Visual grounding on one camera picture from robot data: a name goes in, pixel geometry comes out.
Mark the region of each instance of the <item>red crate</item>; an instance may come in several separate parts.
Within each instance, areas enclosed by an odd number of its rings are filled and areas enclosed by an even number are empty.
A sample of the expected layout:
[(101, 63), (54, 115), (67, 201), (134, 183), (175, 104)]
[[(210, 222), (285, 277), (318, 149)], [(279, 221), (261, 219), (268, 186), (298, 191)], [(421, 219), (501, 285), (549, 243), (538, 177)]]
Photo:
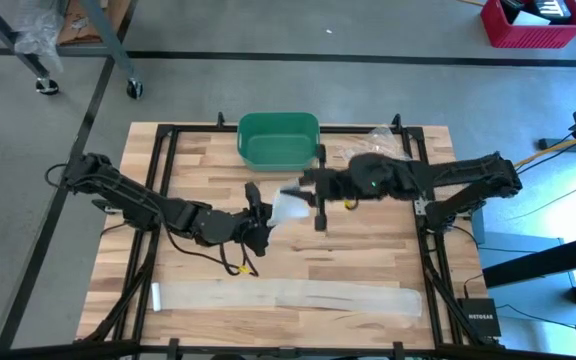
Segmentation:
[(572, 15), (570, 24), (566, 25), (526, 26), (509, 24), (499, 0), (486, 2), (481, 11), (481, 20), (486, 28), (490, 44), (494, 47), (562, 48), (576, 36), (576, 0), (565, 0), (565, 3)]

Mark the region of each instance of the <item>wooden tabletop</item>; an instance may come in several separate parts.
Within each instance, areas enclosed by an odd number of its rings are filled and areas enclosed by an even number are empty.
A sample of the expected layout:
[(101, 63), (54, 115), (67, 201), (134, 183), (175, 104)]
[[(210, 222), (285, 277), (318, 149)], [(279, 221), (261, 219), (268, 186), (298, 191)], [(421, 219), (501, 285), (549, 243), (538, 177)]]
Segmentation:
[[(133, 123), (128, 135), (120, 170), (141, 183), (146, 179), (157, 126), (157, 123)], [(447, 127), (425, 126), (424, 132), (430, 163), (455, 160)], [(328, 150), (327, 166), (345, 167), (347, 164), (338, 155), (337, 147), (353, 146), (363, 136), (322, 134), (321, 142)], [(161, 183), (166, 148), (164, 143), (156, 186)], [(177, 145), (168, 196), (203, 201), (221, 210), (237, 212), (247, 206), (246, 182), (255, 181), (262, 199), (271, 202), (276, 189), (297, 176), (297, 173), (248, 170), (237, 154), (234, 133), (186, 132), (180, 135)], [(459, 187), (446, 187), (436, 189), (436, 193), (438, 199), (444, 199), (458, 190)], [(142, 343), (166, 345), (169, 338), (179, 338), (181, 344), (188, 346), (391, 348), (393, 341), (401, 341), (406, 349), (434, 348), (411, 203), (392, 199), (366, 201), (352, 212), (341, 203), (332, 203), (327, 206), (327, 214), (325, 234), (313, 229), (314, 210), (308, 219), (275, 229), (267, 255), (256, 258), (251, 253), (260, 278), (414, 289), (421, 294), (421, 317), (304, 307), (175, 309), (155, 313), (149, 304)], [(121, 222), (121, 216), (108, 216), (106, 227)], [(458, 220), (457, 225), (471, 230), (470, 223), (465, 221)], [(77, 337), (92, 332), (119, 298), (133, 234), (133, 229), (123, 227), (101, 238)], [(445, 238), (453, 287), (456, 296), (463, 296), (464, 281), (481, 274), (477, 250), (463, 232), (452, 231)], [(187, 250), (218, 257), (217, 248), (201, 248), (188, 239), (178, 238), (177, 242)], [(226, 250), (228, 259), (239, 263), (239, 247), (229, 243)], [(153, 282), (209, 279), (254, 278), (231, 277), (218, 264), (183, 255), (162, 235)], [(473, 297), (486, 296), (481, 278), (470, 281), (468, 290)], [(444, 339), (449, 342), (446, 308), (441, 297), (437, 298)], [(134, 304), (129, 310), (126, 334), (131, 334), (133, 318)]]

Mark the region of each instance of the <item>gray floor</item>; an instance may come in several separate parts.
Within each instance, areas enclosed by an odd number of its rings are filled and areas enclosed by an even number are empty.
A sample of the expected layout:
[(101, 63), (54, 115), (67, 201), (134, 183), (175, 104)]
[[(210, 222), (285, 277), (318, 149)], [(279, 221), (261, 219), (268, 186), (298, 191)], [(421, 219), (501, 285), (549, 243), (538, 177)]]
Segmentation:
[[(576, 39), (562, 50), (494, 49), (482, 33), (478, 11), (449, 0), (169, 0), (157, 5), (140, 0), (126, 46), (576, 59)], [(450, 38), (448, 31), (453, 31)], [(65, 72), (54, 76), (62, 94), (48, 98), (32, 91), (32, 76), (18, 60), (0, 57), (0, 319), (52, 193), (43, 171), (65, 159), (103, 64), (101, 59), (62, 61)], [(519, 160), (534, 152), (536, 139), (566, 135), (576, 110), (576, 70), (571, 69), (201, 60), (137, 60), (135, 65), (146, 86), (144, 98), (127, 98), (124, 75), (115, 70), (86, 146), (117, 163), (131, 122), (214, 122), (218, 111), (229, 121), (253, 111), (307, 111), (324, 123), (358, 124), (387, 122), (401, 113), (405, 124), (450, 126), (460, 159), (499, 150)], [(545, 180), (555, 180), (557, 188)], [(486, 207), (487, 228), (574, 238), (576, 219), (553, 223), (550, 211), (507, 219), (576, 188), (576, 155), (562, 155), (522, 181), (525, 189), (518, 197)], [(16, 346), (72, 340), (103, 224), (89, 200), (78, 195), (66, 203)], [(567, 201), (576, 206), (576, 196)], [(549, 326), (526, 320), (502, 326), (510, 347), (576, 351), (541, 338), (539, 329)], [(566, 329), (552, 331), (564, 332), (557, 338), (569, 337)], [(534, 339), (526, 341), (524, 332)]]

